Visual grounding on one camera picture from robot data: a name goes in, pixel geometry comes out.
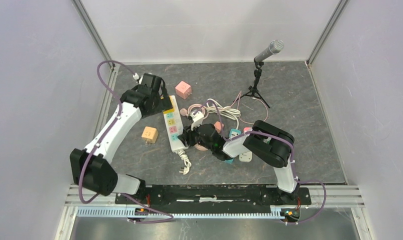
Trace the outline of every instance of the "tripod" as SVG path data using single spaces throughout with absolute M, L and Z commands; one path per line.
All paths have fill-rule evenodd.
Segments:
M 240 100 L 244 96 L 251 97 L 251 98 L 256 98 L 256 99 L 262 100 L 266 104 L 266 106 L 268 108 L 271 108 L 268 105 L 268 103 L 265 101 L 265 99 L 262 97 L 262 95 L 259 93 L 259 90 L 258 90 L 258 83 L 259 83 L 259 80 L 261 79 L 261 76 L 262 76 L 262 69 L 261 68 L 262 68 L 263 65 L 264 65 L 263 61 L 261 61 L 261 62 L 254 61 L 254 66 L 256 67 L 256 70 L 254 70 L 254 77 L 255 77 L 254 86 L 249 86 L 248 87 L 248 92 L 243 94 L 243 95 L 241 95 L 238 98 L 238 100 Z

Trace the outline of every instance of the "white power strip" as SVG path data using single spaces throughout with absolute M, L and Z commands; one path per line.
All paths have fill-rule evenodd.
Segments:
M 183 122 L 181 121 L 180 110 L 178 109 L 177 100 L 174 95 L 170 95 L 172 109 L 163 112 L 164 123 L 166 124 L 166 132 L 169 139 L 170 149 L 174 153 L 180 150 L 188 149 L 179 139 L 178 136 L 183 133 Z

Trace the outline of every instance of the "pink cube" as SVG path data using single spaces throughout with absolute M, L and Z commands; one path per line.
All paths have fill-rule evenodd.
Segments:
M 186 99 L 191 94 L 191 86 L 188 83 L 181 81 L 175 87 L 175 92 L 176 95 L 180 96 L 183 99 Z
M 216 132 L 220 133 L 221 129 L 224 127 L 224 124 L 221 125 L 221 123 L 217 121 L 217 122 L 215 122 L 214 126 L 216 129 Z

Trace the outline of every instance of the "metal corner post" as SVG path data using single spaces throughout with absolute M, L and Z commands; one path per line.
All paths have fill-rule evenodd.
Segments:
M 349 0 L 340 0 L 335 7 L 334 12 L 331 15 L 328 23 L 326 24 L 324 30 L 322 31 L 321 36 L 319 37 L 318 42 L 316 43 L 315 47 L 313 48 L 312 53 L 310 54 L 309 58 L 307 59 L 306 63 L 311 65 L 315 58 L 317 57 L 319 51 L 321 50 L 322 46 L 324 45 L 325 41 L 328 38 L 331 30 L 333 29 L 334 25 L 336 24 L 337 20 L 339 19 L 340 15 L 342 14 L 343 10 L 345 9 Z
M 112 60 L 112 57 L 110 56 L 105 44 L 102 41 L 102 38 L 100 37 L 99 33 L 96 30 L 96 27 L 94 26 L 93 22 L 91 21 L 90 16 L 88 15 L 87 10 L 84 7 L 84 4 L 82 3 L 81 0 L 71 0 L 73 5 L 75 6 L 77 12 L 79 13 L 82 22 L 85 24 L 86 28 L 88 29 L 89 34 L 91 34 L 92 39 L 94 40 L 95 44 L 97 45 L 98 49 L 100 50 L 101 54 L 103 55 L 103 58 L 105 60 Z

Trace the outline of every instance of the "yellow cube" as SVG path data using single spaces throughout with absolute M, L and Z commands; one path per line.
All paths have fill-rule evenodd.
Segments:
M 146 126 L 144 128 L 144 131 L 142 132 L 141 137 L 142 137 L 142 139 L 145 140 L 146 143 L 154 144 L 156 142 L 156 140 L 158 139 L 158 135 L 159 135 L 159 133 L 156 128 Z

